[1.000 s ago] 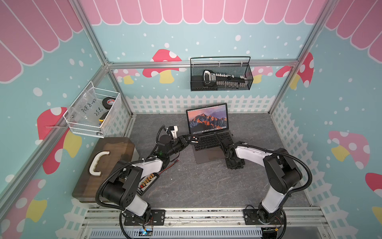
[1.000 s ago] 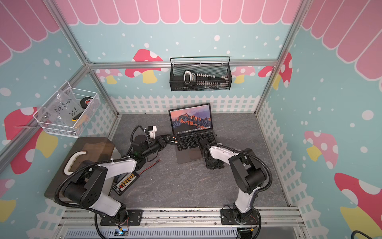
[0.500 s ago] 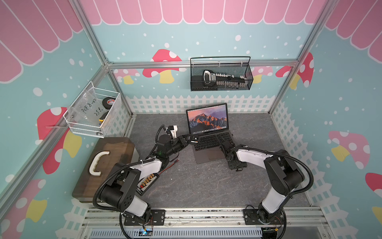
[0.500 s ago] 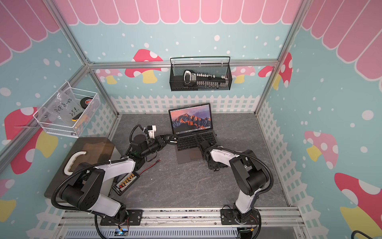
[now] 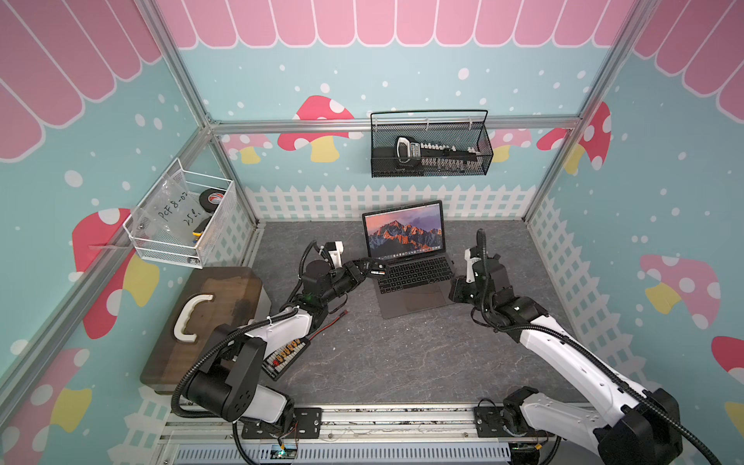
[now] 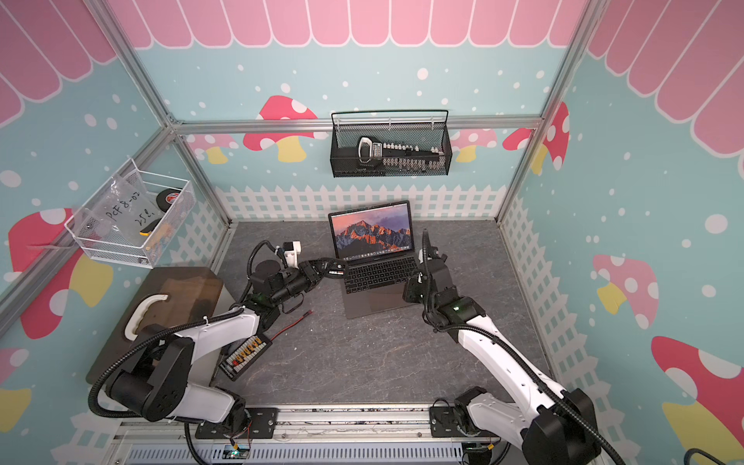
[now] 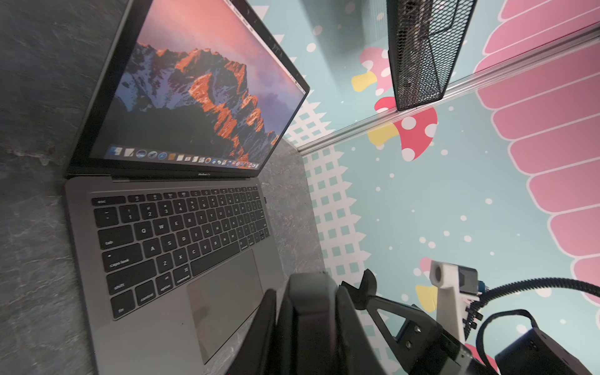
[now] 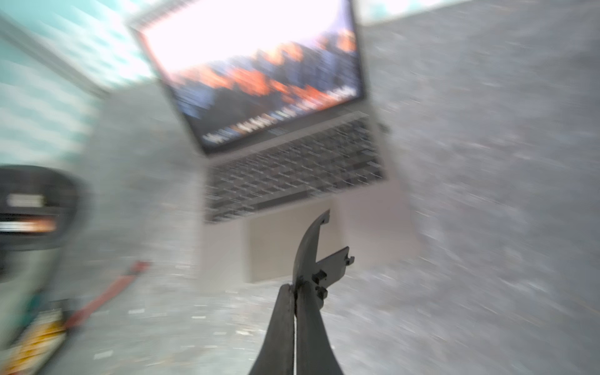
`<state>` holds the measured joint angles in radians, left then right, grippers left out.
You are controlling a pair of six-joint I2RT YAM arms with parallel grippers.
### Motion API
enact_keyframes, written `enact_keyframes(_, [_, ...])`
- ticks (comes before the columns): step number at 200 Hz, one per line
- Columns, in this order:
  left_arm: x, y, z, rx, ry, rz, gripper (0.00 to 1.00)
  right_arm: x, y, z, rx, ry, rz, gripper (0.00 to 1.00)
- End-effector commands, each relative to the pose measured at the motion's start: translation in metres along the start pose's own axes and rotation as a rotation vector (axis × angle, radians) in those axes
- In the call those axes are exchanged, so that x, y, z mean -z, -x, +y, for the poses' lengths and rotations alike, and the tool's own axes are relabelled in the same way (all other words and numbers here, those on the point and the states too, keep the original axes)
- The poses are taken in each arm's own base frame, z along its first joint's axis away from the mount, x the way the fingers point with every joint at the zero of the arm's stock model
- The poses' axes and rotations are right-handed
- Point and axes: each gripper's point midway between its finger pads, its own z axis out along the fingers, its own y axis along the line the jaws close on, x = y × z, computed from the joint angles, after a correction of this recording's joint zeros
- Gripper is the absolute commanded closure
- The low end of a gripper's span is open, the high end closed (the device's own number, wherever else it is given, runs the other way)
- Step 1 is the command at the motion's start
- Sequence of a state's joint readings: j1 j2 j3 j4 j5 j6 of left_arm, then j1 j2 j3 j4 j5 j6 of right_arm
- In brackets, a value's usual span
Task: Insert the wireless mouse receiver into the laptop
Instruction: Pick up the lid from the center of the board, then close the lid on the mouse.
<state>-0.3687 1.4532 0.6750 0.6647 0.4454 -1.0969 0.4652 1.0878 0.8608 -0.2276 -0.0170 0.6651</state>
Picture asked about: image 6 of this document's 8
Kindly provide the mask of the grey laptop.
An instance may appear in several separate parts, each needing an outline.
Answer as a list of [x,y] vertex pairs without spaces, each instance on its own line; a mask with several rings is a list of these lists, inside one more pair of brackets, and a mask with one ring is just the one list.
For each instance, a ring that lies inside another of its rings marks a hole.
[[345,316],[354,320],[406,308],[408,278],[417,271],[408,201],[333,212],[333,248],[344,271]]

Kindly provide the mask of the black wireless mouse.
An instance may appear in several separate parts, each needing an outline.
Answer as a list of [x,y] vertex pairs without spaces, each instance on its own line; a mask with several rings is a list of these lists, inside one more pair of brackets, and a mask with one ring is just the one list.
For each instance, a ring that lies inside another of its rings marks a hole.
[[316,269],[321,277],[342,279],[346,273],[347,264],[333,258],[323,258],[316,261]]

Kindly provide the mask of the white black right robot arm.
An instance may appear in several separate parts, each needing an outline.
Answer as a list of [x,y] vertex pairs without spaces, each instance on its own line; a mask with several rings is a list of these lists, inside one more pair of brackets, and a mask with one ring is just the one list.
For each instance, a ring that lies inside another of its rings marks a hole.
[[519,448],[529,464],[590,464],[600,455],[623,458],[598,428],[595,405],[581,389],[567,391],[529,362],[497,329],[476,300],[459,294],[446,256],[422,235],[418,272],[404,298],[422,305],[422,319],[472,354],[509,393],[511,402],[483,389],[459,399],[465,431],[487,431]]

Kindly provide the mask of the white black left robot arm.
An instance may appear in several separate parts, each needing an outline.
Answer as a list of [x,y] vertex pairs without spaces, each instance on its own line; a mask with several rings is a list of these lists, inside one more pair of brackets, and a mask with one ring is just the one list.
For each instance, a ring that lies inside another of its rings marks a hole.
[[175,327],[143,329],[93,383],[88,394],[91,413],[108,419],[181,422],[197,463],[203,459],[194,445],[192,426],[204,425],[230,442],[249,433],[253,418],[244,398],[196,383],[190,373],[205,356],[262,334],[287,301],[301,298],[327,277],[343,277],[344,263],[335,258],[300,261],[300,251],[297,241],[275,246],[263,240],[249,256],[248,283],[228,312]]

